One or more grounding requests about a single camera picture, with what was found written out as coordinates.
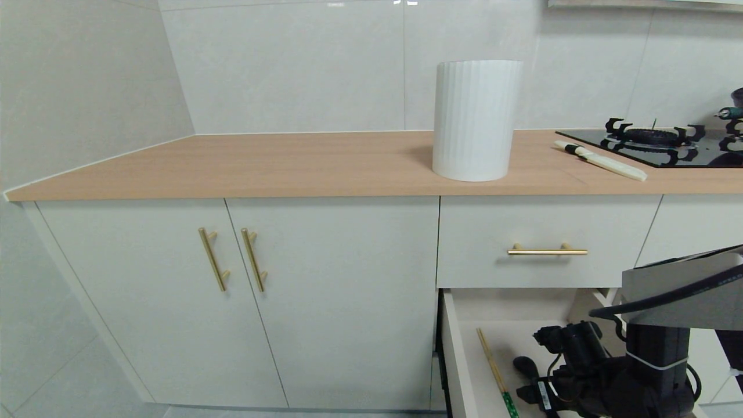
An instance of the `kitchen knife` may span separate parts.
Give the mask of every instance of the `kitchen knife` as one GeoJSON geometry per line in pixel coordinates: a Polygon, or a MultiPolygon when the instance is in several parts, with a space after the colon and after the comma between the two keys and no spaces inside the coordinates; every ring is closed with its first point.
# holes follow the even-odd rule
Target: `kitchen knife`
{"type": "Polygon", "coordinates": [[[645,181],[645,179],[648,178],[648,175],[639,168],[635,168],[633,166],[624,164],[603,155],[598,155],[594,152],[589,151],[588,148],[581,147],[580,145],[571,144],[565,141],[555,141],[554,145],[557,149],[562,149],[568,154],[577,155],[578,158],[584,161],[587,161],[598,167],[605,168],[613,173],[629,177],[630,179],[645,181]]]}

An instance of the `cabinet door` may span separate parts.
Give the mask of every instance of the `cabinet door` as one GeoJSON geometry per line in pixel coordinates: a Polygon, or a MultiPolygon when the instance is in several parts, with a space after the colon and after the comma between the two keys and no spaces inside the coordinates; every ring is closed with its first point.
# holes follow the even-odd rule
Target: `cabinet door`
{"type": "Polygon", "coordinates": [[[39,207],[156,402],[287,406],[224,200],[39,207]],[[199,228],[218,233],[225,292],[199,228]]]}
{"type": "Polygon", "coordinates": [[[289,407],[428,409],[438,197],[227,205],[289,407]]]}
{"type": "MultiPolygon", "coordinates": [[[[663,196],[637,265],[743,244],[742,211],[741,195],[663,196]]],[[[714,331],[692,329],[689,364],[701,377],[699,403],[712,402],[730,369],[714,331]]]]}
{"type": "Polygon", "coordinates": [[[638,266],[743,244],[743,195],[665,195],[638,266]]]}

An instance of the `wooden countertop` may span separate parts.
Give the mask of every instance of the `wooden countertop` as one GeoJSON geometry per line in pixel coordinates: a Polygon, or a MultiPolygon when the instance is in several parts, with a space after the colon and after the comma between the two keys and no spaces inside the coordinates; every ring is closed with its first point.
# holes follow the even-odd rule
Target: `wooden countertop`
{"type": "Polygon", "coordinates": [[[740,169],[642,168],[626,179],[551,148],[552,130],[516,131],[503,179],[454,181],[431,171],[433,133],[196,135],[6,192],[10,201],[285,196],[743,193],[740,169]]]}

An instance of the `white cabinet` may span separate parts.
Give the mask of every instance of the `white cabinet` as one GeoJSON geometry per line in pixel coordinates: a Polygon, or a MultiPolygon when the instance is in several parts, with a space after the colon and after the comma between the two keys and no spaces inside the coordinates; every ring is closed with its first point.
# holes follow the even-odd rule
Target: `white cabinet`
{"type": "Polygon", "coordinates": [[[431,363],[431,411],[447,410],[447,394],[441,381],[441,365],[438,356],[431,363]]]}
{"type": "MultiPolygon", "coordinates": [[[[665,195],[638,266],[743,244],[741,195],[665,195]]],[[[730,365],[711,329],[692,329],[689,364],[702,380],[700,404],[712,402],[728,379],[730,365]]]]}
{"type": "Polygon", "coordinates": [[[742,212],[743,195],[664,195],[637,265],[743,244],[742,212]]]}
{"type": "MultiPolygon", "coordinates": [[[[556,356],[540,347],[533,334],[541,327],[588,320],[590,309],[604,306],[603,298],[592,289],[447,289],[443,299],[441,340],[454,418],[509,417],[478,338],[478,328],[519,415],[543,418],[545,413],[537,405],[529,405],[516,395],[528,380],[516,371],[513,360],[530,357],[539,375],[544,376],[556,356]]],[[[596,324],[603,332],[601,341],[607,350],[614,356],[621,355],[624,344],[614,334],[614,324],[596,324]]],[[[572,411],[560,411],[559,416],[578,418],[572,411]]]]}
{"type": "Polygon", "coordinates": [[[618,287],[635,266],[660,196],[441,198],[438,287],[618,287]],[[587,255],[509,255],[561,249],[587,255]]]}
{"type": "Polygon", "coordinates": [[[286,408],[223,199],[38,206],[156,402],[286,408]]]}
{"type": "Polygon", "coordinates": [[[438,197],[227,206],[289,406],[428,409],[438,197]]]}

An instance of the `gas stove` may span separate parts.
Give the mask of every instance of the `gas stove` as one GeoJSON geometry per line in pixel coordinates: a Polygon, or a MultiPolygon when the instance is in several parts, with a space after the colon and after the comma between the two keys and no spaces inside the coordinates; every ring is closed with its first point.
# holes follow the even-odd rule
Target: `gas stove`
{"type": "Polygon", "coordinates": [[[631,123],[617,126],[621,121],[609,119],[606,130],[572,129],[557,133],[653,167],[743,168],[743,133],[738,129],[739,124],[743,126],[742,119],[730,120],[725,130],[710,131],[704,125],[673,130],[629,128],[631,123]]]}

